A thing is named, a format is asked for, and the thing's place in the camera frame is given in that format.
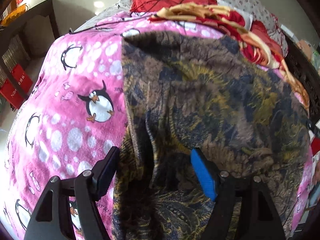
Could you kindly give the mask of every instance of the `bolt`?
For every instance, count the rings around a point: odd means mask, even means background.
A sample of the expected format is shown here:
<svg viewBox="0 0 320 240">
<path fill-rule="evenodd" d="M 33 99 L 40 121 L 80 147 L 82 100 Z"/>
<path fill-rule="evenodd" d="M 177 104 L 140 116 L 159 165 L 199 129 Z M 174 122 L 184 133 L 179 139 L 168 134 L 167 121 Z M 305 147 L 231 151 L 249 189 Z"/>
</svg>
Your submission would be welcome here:
<svg viewBox="0 0 320 240">
<path fill-rule="evenodd" d="M 86 170 L 84 172 L 82 172 L 82 175 L 85 176 L 85 177 L 88 177 L 91 175 L 91 171 L 90 170 Z"/>
<path fill-rule="evenodd" d="M 52 183 L 55 183 L 58 179 L 59 179 L 58 176 L 53 176 L 53 177 L 50 179 L 50 181 L 51 181 Z"/>
<path fill-rule="evenodd" d="M 259 183 L 261 181 L 261 178 L 259 176 L 254 176 L 253 180 L 257 183 Z"/>
<path fill-rule="evenodd" d="M 223 178 L 226 178 L 229 176 L 229 172 L 227 171 L 220 171 L 220 176 L 223 177 Z"/>
</svg>

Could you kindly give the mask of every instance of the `red shopping bag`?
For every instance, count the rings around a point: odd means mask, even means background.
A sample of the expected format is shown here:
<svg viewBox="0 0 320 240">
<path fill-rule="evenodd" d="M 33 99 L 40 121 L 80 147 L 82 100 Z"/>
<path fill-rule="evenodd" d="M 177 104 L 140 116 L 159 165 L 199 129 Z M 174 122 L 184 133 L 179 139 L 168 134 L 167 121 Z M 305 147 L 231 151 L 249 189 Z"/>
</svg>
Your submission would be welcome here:
<svg viewBox="0 0 320 240">
<path fill-rule="evenodd" d="M 18 82 L 22 90 L 28 93 L 33 82 L 22 69 L 22 67 L 17 64 L 11 71 L 12 76 Z M 0 88 L 0 93 L 7 99 L 15 108 L 19 109 L 23 103 L 23 97 L 18 93 L 18 91 L 13 87 L 10 81 L 7 79 L 4 82 L 2 88 Z"/>
</svg>

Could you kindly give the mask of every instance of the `pink blanket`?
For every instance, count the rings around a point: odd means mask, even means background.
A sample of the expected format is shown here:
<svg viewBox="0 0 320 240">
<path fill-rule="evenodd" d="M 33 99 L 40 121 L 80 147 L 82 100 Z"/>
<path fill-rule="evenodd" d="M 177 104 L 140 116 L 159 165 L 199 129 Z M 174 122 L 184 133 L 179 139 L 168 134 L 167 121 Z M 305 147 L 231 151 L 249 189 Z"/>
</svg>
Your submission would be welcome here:
<svg viewBox="0 0 320 240">
<path fill-rule="evenodd" d="M 7 141 L 4 212 L 19 239 L 23 239 L 50 177 L 75 177 L 103 159 L 113 145 L 121 146 L 127 127 L 120 61 L 122 36 L 153 30 L 212 39 L 223 36 L 194 23 L 151 24 L 139 14 L 134 14 L 136 20 L 124 22 L 129 17 L 119 13 L 98 23 L 103 26 L 60 37 L 45 57 L 36 86 Z M 306 165 L 303 186 L 310 177 Z M 110 236 L 113 185 L 97 204 Z M 82 239 L 74 201 L 70 210 L 76 237 Z"/>
</svg>

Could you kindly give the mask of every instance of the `orange plastic basket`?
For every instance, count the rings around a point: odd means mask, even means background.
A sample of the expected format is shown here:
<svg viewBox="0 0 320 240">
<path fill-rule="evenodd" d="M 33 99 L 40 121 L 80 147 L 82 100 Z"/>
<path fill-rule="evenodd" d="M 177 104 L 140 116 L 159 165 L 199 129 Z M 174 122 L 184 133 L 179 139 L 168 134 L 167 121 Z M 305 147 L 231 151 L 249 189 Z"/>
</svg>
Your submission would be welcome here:
<svg viewBox="0 0 320 240">
<path fill-rule="evenodd" d="M 18 18 L 21 14 L 26 12 L 28 9 L 27 4 L 23 4 L 19 6 L 17 9 L 13 10 L 11 13 L 9 13 L 2 21 L 3 26 L 8 26 L 11 22 L 13 22 L 16 18 Z"/>
</svg>

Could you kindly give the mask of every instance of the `wire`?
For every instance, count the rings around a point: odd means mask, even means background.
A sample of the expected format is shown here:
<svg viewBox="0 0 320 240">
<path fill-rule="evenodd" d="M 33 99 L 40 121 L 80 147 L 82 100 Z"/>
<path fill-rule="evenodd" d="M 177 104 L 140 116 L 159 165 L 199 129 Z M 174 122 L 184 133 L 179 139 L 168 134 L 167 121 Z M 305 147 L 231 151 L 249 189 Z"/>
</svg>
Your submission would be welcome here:
<svg viewBox="0 0 320 240">
<path fill-rule="evenodd" d="M 72 29 L 70 28 L 70 29 L 69 29 L 69 34 L 70 34 L 70 35 L 73 35 L 73 34 L 77 34 L 77 33 L 82 33 L 82 32 L 91 30 L 91 29 L 93 29 L 93 28 L 97 28 L 97 27 L 100 27 L 100 26 L 105 26 L 105 25 L 108 25 L 108 24 L 131 22 L 131 21 L 135 21 L 135 20 L 147 18 L 147 17 L 149 17 L 149 15 L 147 15 L 147 16 L 145 16 L 145 15 L 146 15 L 148 12 L 150 12 L 150 11 L 152 10 L 152 8 L 154 8 L 154 7 L 158 4 L 158 2 L 160 2 L 161 0 L 150 0 L 150 1 L 146 1 L 146 2 L 144 2 L 143 4 L 141 4 L 141 5 L 138 7 L 138 8 L 140 8 L 141 6 L 143 6 L 143 5 L 147 4 L 147 3 L 150 3 L 150 2 L 154 2 L 154 1 L 156 1 L 156 3 L 155 3 L 153 6 L 151 6 L 150 9 L 149 9 L 148 11 L 146 11 L 146 12 L 145 12 L 141 17 L 139 17 L 139 18 L 134 18 L 134 19 L 126 20 L 126 21 L 117 21 L 117 22 L 111 22 L 111 23 L 104 23 L 104 24 L 100 24 L 100 25 L 95 25 L 95 26 L 92 26 L 92 27 L 89 27 L 89 28 L 87 28 L 87 29 L 84 29 L 84 30 L 81 30 L 81 31 L 77 31 L 77 32 L 73 32 Z"/>
</svg>

